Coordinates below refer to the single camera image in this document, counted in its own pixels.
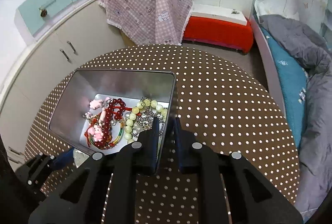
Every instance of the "pink checkered cloth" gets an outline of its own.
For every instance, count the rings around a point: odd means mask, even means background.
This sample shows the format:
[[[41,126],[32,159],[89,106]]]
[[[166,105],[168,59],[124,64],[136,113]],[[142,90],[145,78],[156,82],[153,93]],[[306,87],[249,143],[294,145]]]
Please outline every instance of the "pink checkered cloth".
[[[137,45],[180,44],[193,0],[99,0],[107,22]]]

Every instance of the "jewelry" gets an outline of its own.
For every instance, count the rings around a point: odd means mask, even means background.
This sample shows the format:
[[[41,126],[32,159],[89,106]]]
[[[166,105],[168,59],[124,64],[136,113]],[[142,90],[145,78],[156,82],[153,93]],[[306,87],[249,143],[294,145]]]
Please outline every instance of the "jewelry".
[[[126,107],[126,104],[122,101],[121,98],[111,99],[110,97],[107,97],[105,101],[92,100],[90,102],[91,109],[95,110],[101,107],[102,112],[97,115],[93,116],[91,112],[87,112],[85,115],[83,115],[83,117],[90,123],[90,126],[85,131],[84,136],[87,139],[87,144],[89,147],[91,144],[93,144],[97,148],[105,150],[116,146],[120,141],[121,135],[123,133],[123,127],[125,125],[125,120],[123,119],[122,114],[125,110],[131,111],[132,109]],[[117,121],[120,121],[121,124],[120,131],[117,138],[112,141],[110,130]]]
[[[240,12],[233,9],[232,14],[240,14]]]
[[[132,137],[138,137],[140,132],[151,129],[153,118],[158,117],[159,123],[162,124],[159,135],[162,135],[166,116],[167,109],[162,105],[158,104],[156,100],[150,100],[148,98],[141,99],[135,107],[132,108],[131,113],[125,113],[124,117],[126,119],[126,126],[124,128],[124,138],[127,140],[127,143],[132,143],[134,140]]]

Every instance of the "round table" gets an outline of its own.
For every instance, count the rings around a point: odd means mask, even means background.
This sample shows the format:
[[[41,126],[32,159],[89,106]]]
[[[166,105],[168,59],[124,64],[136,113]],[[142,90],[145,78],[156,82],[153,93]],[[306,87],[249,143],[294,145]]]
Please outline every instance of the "round table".
[[[292,132],[267,90],[236,64],[197,49],[144,45],[103,54],[81,69],[173,71],[178,117],[184,129],[215,152],[239,151],[292,203],[298,189],[298,152]],[[70,148],[48,130],[56,102],[72,73],[46,98],[33,122],[26,158],[40,151],[57,155]],[[137,223],[196,223],[197,176],[178,172],[174,144],[164,145],[158,175],[137,177]],[[53,172],[42,190],[48,194],[75,169]]]

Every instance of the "pink charm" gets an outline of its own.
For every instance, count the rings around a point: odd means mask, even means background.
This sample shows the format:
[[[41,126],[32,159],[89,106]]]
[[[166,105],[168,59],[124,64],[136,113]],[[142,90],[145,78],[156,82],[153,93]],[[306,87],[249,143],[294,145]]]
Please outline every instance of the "pink charm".
[[[100,142],[104,136],[102,128],[98,125],[94,125],[93,127],[95,129],[95,134],[93,135],[93,139],[95,142]]]
[[[90,108],[95,110],[97,108],[100,108],[103,104],[103,100],[102,99],[99,99],[99,100],[93,100],[90,102]]]
[[[95,134],[95,129],[93,127],[89,128],[88,133],[93,136]]]
[[[103,122],[105,121],[105,116],[106,116],[106,109],[103,108],[103,111],[100,114],[100,118],[99,118],[99,121],[98,121],[100,124],[103,124]]]

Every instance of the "clothing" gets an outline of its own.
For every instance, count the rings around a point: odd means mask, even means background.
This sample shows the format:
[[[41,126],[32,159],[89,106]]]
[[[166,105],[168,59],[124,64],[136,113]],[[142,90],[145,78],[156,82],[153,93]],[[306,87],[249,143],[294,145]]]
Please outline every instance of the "clothing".
[[[263,15],[260,21],[278,44],[309,72],[305,95],[307,126],[300,142],[300,183],[295,202],[307,220],[332,185],[331,54],[326,41],[306,24],[280,15]]]

